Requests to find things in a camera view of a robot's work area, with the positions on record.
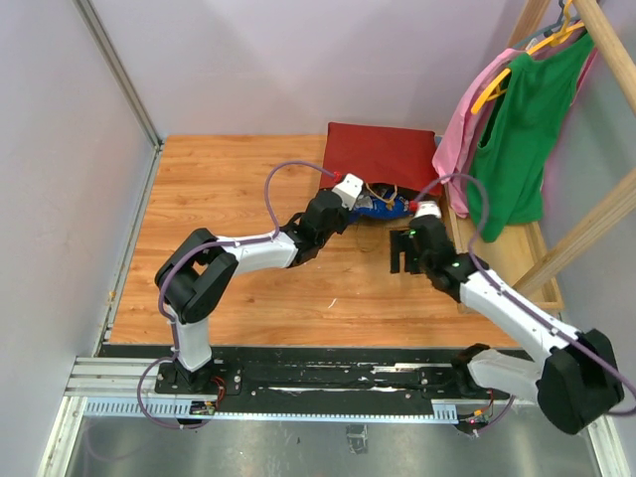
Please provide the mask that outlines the blue Doritos chip bag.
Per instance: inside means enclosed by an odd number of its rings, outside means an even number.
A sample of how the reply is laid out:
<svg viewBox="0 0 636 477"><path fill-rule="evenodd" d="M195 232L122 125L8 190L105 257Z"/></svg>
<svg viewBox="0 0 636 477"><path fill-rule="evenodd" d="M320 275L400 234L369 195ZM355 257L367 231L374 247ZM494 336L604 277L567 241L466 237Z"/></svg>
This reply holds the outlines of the blue Doritos chip bag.
<svg viewBox="0 0 636 477"><path fill-rule="evenodd" d="M391 221L408 215L408 199L404 195L397 194L390 200L390 194L385 194L381 199L378 199L370 193L363 193L357 199L349 221L351 224L360 219Z"/></svg>

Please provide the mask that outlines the red brown paper bag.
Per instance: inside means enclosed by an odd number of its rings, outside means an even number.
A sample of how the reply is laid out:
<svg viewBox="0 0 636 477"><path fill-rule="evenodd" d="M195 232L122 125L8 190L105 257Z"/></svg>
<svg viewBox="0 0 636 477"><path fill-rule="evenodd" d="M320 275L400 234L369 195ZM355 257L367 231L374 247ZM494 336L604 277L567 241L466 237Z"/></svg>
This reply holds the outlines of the red brown paper bag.
<svg viewBox="0 0 636 477"><path fill-rule="evenodd" d="M365 182L363 193L381 199L404 195L408 202L438 178L432 165L436 151L432 131L331 122L323 168L354 174Z"/></svg>

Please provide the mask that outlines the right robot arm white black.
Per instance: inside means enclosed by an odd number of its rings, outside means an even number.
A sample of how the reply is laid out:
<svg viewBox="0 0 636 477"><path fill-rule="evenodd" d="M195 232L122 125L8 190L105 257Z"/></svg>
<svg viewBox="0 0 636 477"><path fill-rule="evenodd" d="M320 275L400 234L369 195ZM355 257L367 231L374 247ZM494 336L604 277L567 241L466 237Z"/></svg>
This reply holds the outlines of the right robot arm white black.
<svg viewBox="0 0 636 477"><path fill-rule="evenodd" d="M496 390L535 403L548 421L577 434L625 398L610 340L582 332L528 300L478 257L456 251L442 219L421 216L401 232L433 287L488 318L526 352L524 359L475 344L451 362L452 389L471 398Z"/></svg>

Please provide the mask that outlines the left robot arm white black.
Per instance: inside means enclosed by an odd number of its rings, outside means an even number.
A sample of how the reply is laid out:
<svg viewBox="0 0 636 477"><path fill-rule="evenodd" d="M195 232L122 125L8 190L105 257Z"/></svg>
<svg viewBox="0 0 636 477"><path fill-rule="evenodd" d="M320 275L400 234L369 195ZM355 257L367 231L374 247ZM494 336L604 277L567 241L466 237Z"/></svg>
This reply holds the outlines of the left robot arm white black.
<svg viewBox="0 0 636 477"><path fill-rule="evenodd" d="M332 235L344 232L362 188L345 181L321 190L304 212L265 235L227 238L197 229L162 265L155 275L158 308L172 330L172 367L188 392L200 394L212 383L209 317L231 280L315 258Z"/></svg>

